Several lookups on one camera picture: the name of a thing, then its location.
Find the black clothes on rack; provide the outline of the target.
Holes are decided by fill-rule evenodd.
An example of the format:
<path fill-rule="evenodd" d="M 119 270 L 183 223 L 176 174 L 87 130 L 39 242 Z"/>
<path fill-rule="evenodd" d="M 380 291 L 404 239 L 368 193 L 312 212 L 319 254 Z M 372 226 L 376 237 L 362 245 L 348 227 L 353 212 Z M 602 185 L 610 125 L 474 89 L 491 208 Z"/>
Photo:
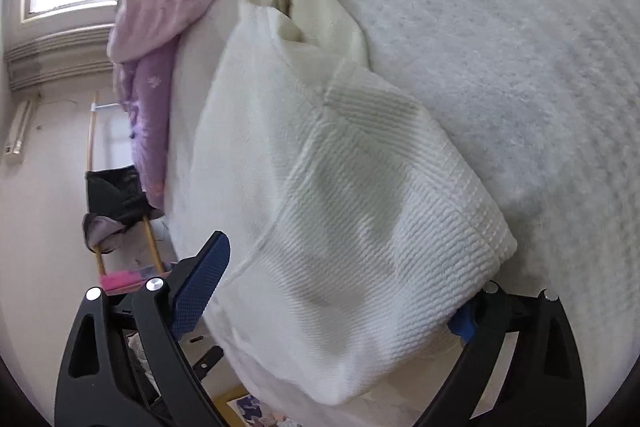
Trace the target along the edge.
<path fill-rule="evenodd" d="M 89 251 L 98 247 L 109 254 L 122 243 L 122 236 L 144 218 L 154 220 L 163 211 L 153 207 L 142 190 L 134 165 L 87 171 L 87 212 L 82 233 Z"/>

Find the white button-up jacket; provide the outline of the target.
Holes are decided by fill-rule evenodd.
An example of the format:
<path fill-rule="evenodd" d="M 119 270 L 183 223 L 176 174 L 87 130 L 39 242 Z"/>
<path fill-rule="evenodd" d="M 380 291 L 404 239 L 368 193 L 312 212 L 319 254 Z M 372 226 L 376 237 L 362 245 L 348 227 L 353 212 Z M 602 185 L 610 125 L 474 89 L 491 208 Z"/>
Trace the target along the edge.
<path fill-rule="evenodd" d="M 339 405 L 417 353 L 516 249 L 445 131 L 370 69 L 337 0 L 240 0 L 196 129 L 195 233 L 228 236 L 210 303 L 233 361 Z"/>

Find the wooden clothes rack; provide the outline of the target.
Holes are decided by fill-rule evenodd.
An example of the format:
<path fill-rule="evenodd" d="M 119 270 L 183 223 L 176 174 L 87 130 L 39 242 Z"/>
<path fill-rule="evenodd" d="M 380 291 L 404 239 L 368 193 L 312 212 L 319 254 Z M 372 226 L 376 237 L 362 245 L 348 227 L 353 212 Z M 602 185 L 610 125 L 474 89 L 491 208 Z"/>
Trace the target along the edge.
<path fill-rule="evenodd" d="M 134 165 L 94 170 L 93 149 L 96 139 L 96 121 L 100 109 L 117 106 L 117 103 L 100 104 L 100 92 L 96 91 L 90 107 L 88 130 L 87 167 L 85 172 L 87 212 L 82 220 L 85 245 L 93 253 L 102 280 L 108 277 L 103 256 L 117 248 L 117 237 L 123 236 L 138 223 L 142 224 L 152 262 L 158 273 L 165 271 L 160 257 L 152 221 L 160 217 L 142 190 L 140 176 Z"/>

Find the pink red folded fabric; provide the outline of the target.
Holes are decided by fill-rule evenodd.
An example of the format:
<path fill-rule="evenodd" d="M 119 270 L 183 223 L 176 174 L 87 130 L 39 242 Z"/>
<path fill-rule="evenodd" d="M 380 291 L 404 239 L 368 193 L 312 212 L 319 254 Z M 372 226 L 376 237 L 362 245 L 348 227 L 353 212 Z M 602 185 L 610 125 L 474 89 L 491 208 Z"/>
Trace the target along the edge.
<path fill-rule="evenodd" d="M 155 265 L 143 265 L 143 267 L 130 270 L 108 272 L 104 265 L 99 265 L 100 286 L 108 294 L 129 293 L 135 291 L 146 280 L 152 277 L 163 277 L 171 270 L 171 265 L 164 263 L 160 269 Z"/>

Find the striped curtain left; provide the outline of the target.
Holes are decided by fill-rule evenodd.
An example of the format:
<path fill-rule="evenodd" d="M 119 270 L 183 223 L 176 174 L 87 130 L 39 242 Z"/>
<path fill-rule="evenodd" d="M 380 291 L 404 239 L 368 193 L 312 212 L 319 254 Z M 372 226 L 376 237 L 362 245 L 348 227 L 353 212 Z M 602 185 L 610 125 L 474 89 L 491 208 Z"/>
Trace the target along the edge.
<path fill-rule="evenodd" d="M 4 54 L 13 92 L 43 83 L 112 71 L 106 53 L 112 24 L 56 32 L 9 49 Z"/>

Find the floral white bed sheet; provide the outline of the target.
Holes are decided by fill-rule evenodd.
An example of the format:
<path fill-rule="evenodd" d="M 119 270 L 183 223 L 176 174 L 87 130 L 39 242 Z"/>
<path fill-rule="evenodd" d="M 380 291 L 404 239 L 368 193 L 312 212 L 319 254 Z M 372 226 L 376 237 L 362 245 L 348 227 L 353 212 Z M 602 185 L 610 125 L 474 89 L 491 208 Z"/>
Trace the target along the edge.
<path fill-rule="evenodd" d="M 340 0 L 372 68 L 420 100 L 518 240 L 500 280 L 564 303 L 598 416 L 639 355 L 639 0 Z M 193 139 L 238 0 L 183 37 L 172 88 L 168 227 L 181 257 L 208 235 Z"/>

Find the air conditioner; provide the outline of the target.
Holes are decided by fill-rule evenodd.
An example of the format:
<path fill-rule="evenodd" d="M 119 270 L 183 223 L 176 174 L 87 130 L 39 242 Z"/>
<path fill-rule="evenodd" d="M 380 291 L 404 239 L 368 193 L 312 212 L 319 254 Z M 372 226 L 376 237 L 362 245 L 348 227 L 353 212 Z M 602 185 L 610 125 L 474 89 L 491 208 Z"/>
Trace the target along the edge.
<path fill-rule="evenodd" d="M 24 98 L 16 106 L 9 133 L 6 136 L 6 146 L 3 153 L 3 159 L 8 165 L 16 165 L 23 162 L 29 127 L 37 106 L 38 98 L 36 96 Z"/>

